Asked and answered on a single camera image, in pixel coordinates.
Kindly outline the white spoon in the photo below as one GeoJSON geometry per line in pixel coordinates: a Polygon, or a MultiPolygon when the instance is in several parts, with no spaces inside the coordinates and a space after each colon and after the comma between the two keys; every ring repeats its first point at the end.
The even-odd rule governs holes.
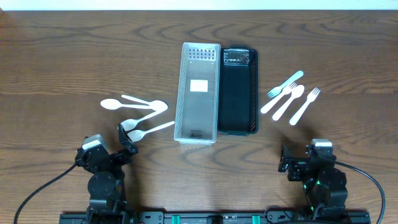
{"type": "Polygon", "coordinates": [[[169,127],[171,125],[174,125],[174,124],[175,124],[174,121],[170,121],[168,123],[161,124],[159,126],[156,126],[156,127],[152,128],[152,129],[148,129],[146,131],[133,130],[133,131],[129,132],[127,134],[127,136],[132,142],[137,142],[137,141],[140,141],[146,134],[149,134],[149,133],[152,133],[152,132],[167,128],[167,127],[169,127]]]}
{"type": "Polygon", "coordinates": [[[141,121],[146,120],[146,119],[149,119],[149,118],[151,118],[151,117],[154,117],[154,116],[156,116],[156,115],[158,115],[158,114],[160,114],[160,113],[161,113],[161,111],[155,111],[155,112],[152,112],[151,114],[148,114],[148,115],[146,115],[146,116],[144,116],[144,117],[142,117],[142,118],[140,118],[140,119],[127,119],[127,120],[121,122],[120,125],[123,127],[123,129],[124,129],[125,131],[131,131],[131,130],[133,130],[133,129],[137,126],[137,124],[140,123],[141,121]]]}
{"type": "Polygon", "coordinates": [[[148,105],[126,105],[122,104],[116,99],[105,99],[100,102],[100,105],[107,110],[117,110],[119,108],[134,108],[134,109],[151,109],[148,105]]]}

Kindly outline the white spoon bowl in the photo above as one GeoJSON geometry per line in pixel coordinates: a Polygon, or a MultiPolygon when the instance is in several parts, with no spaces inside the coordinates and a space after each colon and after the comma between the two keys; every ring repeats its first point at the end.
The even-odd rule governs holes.
{"type": "Polygon", "coordinates": [[[154,101],[145,101],[133,96],[129,95],[121,95],[122,98],[127,100],[135,101],[138,103],[142,103],[141,105],[124,105],[124,107],[128,108],[136,108],[136,109],[152,109],[154,111],[165,111],[168,109],[168,105],[164,101],[154,100],[154,101]]]}

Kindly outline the white fork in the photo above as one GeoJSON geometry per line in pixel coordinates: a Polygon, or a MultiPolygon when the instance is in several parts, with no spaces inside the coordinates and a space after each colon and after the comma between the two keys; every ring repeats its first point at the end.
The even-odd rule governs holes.
{"type": "Polygon", "coordinates": [[[282,91],[270,102],[266,103],[262,108],[261,108],[261,113],[266,114],[284,95],[288,95],[289,93],[292,92],[292,90],[297,86],[295,82],[291,83],[289,86],[286,86],[282,89],[282,91]]]}
{"type": "Polygon", "coordinates": [[[300,120],[300,118],[302,117],[302,115],[304,114],[305,110],[308,108],[308,106],[315,101],[315,99],[317,98],[317,96],[319,95],[319,93],[321,92],[321,90],[319,88],[314,88],[308,95],[307,95],[307,99],[305,101],[305,103],[298,109],[298,111],[291,117],[291,119],[289,120],[289,124],[291,126],[295,126],[298,121],[300,120]]]}

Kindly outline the mint green plastic fork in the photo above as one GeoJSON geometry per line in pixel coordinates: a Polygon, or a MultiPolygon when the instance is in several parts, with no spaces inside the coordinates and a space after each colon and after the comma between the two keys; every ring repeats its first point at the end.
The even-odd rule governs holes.
{"type": "Polygon", "coordinates": [[[285,88],[286,86],[290,85],[294,81],[301,78],[303,76],[303,74],[304,74],[304,72],[302,70],[298,70],[292,76],[290,76],[285,82],[283,82],[281,85],[274,87],[272,90],[270,90],[267,93],[267,96],[269,98],[273,98],[273,97],[277,96],[282,91],[283,88],[285,88]]]}

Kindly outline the white spoon among forks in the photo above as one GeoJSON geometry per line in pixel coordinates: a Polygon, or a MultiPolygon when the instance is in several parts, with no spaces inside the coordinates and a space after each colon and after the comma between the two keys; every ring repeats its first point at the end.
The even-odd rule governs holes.
{"type": "Polygon", "coordinates": [[[303,95],[305,87],[303,85],[296,86],[292,91],[290,98],[272,115],[274,121],[278,121],[289,105],[294,101],[294,99],[299,98],[303,95]]]}

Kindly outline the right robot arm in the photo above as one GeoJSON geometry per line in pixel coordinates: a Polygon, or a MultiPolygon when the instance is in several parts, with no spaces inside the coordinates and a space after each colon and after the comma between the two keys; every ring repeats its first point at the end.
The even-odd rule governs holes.
{"type": "Polygon", "coordinates": [[[278,172],[287,172],[292,182],[301,182],[312,219],[344,213],[348,197],[346,174],[335,168],[333,145],[327,139],[313,139],[306,147],[309,157],[295,157],[283,144],[278,172]]]}

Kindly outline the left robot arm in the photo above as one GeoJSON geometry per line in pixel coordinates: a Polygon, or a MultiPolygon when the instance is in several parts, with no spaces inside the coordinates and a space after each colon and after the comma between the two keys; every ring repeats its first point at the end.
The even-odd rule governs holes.
{"type": "Polygon", "coordinates": [[[75,164],[93,174],[88,182],[87,223],[128,223],[131,217],[131,211],[126,208],[122,166],[132,162],[138,149],[121,124],[118,136],[123,149],[113,154],[108,152],[108,145],[99,134],[86,137],[77,150],[75,164]]]}

